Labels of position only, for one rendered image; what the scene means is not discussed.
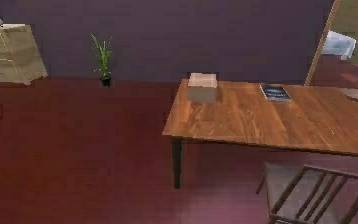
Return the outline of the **dark blue book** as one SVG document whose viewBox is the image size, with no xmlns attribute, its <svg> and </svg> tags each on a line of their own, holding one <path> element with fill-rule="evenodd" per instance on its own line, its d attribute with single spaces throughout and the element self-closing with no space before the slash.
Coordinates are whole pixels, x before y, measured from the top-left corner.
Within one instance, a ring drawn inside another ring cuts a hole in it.
<svg viewBox="0 0 358 224">
<path fill-rule="evenodd" d="M 289 101 L 291 99 L 283 86 L 261 84 L 260 89 L 266 100 Z"/>
</svg>

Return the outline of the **brown flat book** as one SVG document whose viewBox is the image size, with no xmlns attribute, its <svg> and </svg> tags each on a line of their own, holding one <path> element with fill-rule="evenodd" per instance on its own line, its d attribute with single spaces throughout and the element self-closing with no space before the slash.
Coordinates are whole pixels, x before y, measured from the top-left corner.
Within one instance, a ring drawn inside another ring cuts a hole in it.
<svg viewBox="0 0 358 224">
<path fill-rule="evenodd" d="M 349 99 L 358 101 L 358 89 L 342 88 L 341 92 Z"/>
</svg>

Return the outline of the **dark wooden chair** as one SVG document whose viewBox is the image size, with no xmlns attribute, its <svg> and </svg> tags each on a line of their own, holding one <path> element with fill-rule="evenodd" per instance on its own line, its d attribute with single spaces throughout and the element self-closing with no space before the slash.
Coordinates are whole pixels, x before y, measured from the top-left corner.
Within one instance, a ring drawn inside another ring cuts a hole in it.
<svg viewBox="0 0 358 224">
<path fill-rule="evenodd" d="M 312 165 L 265 163 L 256 193 L 266 184 L 266 224 L 350 224 L 358 213 L 358 193 L 342 217 L 332 207 L 350 179 L 358 180 L 358 174 Z"/>
</svg>

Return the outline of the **green house plant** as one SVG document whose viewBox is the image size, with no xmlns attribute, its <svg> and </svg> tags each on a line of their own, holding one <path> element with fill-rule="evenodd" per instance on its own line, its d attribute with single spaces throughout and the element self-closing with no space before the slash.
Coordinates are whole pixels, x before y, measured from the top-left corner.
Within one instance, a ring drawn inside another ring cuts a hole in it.
<svg viewBox="0 0 358 224">
<path fill-rule="evenodd" d="M 98 38 L 92 34 L 92 52 L 98 63 L 97 67 L 94 69 L 95 72 L 101 74 L 100 81 L 103 87 L 111 86 L 111 72 L 108 68 L 109 57 L 112 55 L 112 50 L 110 49 L 110 42 L 103 40 L 99 42 Z"/>
</svg>

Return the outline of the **beige chest of drawers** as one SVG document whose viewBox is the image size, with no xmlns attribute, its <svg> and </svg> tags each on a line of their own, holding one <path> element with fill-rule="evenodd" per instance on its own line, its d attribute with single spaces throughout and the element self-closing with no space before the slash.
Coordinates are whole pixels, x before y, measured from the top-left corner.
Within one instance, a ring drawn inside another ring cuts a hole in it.
<svg viewBox="0 0 358 224">
<path fill-rule="evenodd" d="M 26 24 L 0 26 L 0 82 L 29 85 L 47 76 L 31 27 Z"/>
</svg>

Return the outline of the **brown wooden table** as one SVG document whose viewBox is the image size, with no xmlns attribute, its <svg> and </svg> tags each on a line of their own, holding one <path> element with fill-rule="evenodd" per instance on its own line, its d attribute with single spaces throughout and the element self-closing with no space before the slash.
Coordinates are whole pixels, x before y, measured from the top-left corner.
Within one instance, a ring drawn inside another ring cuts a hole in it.
<svg viewBox="0 0 358 224">
<path fill-rule="evenodd" d="M 162 132 L 171 138 L 173 187 L 181 187 L 185 139 L 358 157 L 358 102 L 337 87 L 284 89 L 289 101 L 271 101 L 258 83 L 220 81 L 214 102 L 197 103 L 183 79 Z"/>
</svg>

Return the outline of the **brown cardboard box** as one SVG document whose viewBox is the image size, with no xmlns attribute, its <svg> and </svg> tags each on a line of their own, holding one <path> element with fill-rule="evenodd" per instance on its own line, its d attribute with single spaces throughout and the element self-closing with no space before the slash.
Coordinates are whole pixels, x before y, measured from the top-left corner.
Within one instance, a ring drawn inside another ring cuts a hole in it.
<svg viewBox="0 0 358 224">
<path fill-rule="evenodd" d="M 191 73 L 187 85 L 187 98 L 193 102 L 214 102 L 217 87 L 215 73 Z"/>
</svg>

